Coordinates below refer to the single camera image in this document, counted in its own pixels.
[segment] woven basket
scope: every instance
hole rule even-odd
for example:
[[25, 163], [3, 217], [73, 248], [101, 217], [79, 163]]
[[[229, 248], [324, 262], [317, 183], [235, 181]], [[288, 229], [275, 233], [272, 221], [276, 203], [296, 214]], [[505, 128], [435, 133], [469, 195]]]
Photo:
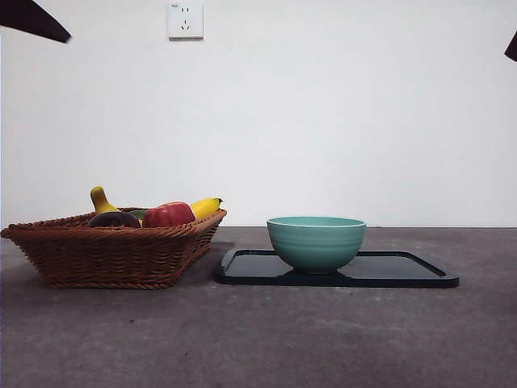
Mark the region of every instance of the woven basket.
[[50, 287], [165, 289], [210, 249], [226, 211], [158, 228], [90, 228], [94, 215], [9, 225], [1, 236], [21, 249]]

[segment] green bowl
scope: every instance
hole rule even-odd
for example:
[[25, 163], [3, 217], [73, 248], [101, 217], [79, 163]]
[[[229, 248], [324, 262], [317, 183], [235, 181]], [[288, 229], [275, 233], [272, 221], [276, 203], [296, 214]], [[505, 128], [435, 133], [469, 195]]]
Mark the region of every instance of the green bowl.
[[276, 254], [297, 271], [334, 272], [354, 259], [366, 223], [337, 217], [278, 217], [267, 221]]

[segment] red apple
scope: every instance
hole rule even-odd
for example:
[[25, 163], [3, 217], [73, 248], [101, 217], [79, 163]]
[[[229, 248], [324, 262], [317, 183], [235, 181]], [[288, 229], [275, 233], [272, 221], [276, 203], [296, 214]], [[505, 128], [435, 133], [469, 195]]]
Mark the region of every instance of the red apple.
[[191, 207], [185, 202], [175, 201], [147, 209], [144, 213], [143, 226], [155, 228], [158, 226], [177, 226], [195, 220]]

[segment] wall socket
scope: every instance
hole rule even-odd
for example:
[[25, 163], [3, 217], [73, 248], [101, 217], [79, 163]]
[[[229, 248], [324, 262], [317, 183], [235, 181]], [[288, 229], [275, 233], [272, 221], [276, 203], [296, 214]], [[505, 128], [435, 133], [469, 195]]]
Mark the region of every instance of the wall socket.
[[203, 3], [195, 0], [172, 2], [168, 6], [169, 40], [203, 39]]

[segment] yellow banana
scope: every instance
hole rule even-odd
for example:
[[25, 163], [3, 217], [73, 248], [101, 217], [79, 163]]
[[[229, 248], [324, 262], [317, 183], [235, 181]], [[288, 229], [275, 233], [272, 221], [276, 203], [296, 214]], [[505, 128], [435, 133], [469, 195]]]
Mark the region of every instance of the yellow banana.
[[116, 208], [107, 201], [106, 194], [104, 194], [104, 189], [102, 186], [95, 186], [92, 188], [90, 190], [90, 198], [94, 203], [96, 214], [120, 211], [120, 209]]
[[219, 205], [223, 200], [221, 198], [205, 198], [191, 204], [191, 210], [195, 219], [205, 218], [219, 209]]

